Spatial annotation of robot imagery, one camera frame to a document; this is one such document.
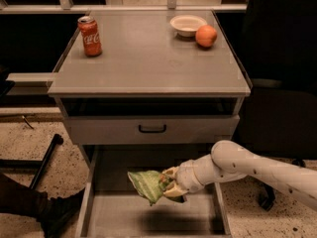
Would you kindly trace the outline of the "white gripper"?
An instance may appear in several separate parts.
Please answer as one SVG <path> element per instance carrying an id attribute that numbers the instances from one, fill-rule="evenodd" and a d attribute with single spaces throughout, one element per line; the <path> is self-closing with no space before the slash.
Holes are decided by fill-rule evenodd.
<path id="1" fill-rule="evenodd" d="M 169 179 L 176 179 L 166 187 L 163 192 L 165 197 L 179 197 L 189 192 L 197 192 L 203 188 L 196 177 L 193 160 L 186 161 L 179 167 L 163 170 L 162 174 Z"/>

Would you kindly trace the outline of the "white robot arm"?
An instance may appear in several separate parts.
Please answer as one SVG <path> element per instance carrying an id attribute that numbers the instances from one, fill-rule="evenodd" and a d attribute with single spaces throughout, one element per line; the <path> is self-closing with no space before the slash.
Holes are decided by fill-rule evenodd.
<path id="1" fill-rule="evenodd" d="M 316 171 L 256 155 L 232 141 L 219 141 L 210 154 L 163 173 L 172 179 L 163 193 L 166 197 L 194 193 L 214 182 L 250 176 L 317 210 Z"/>

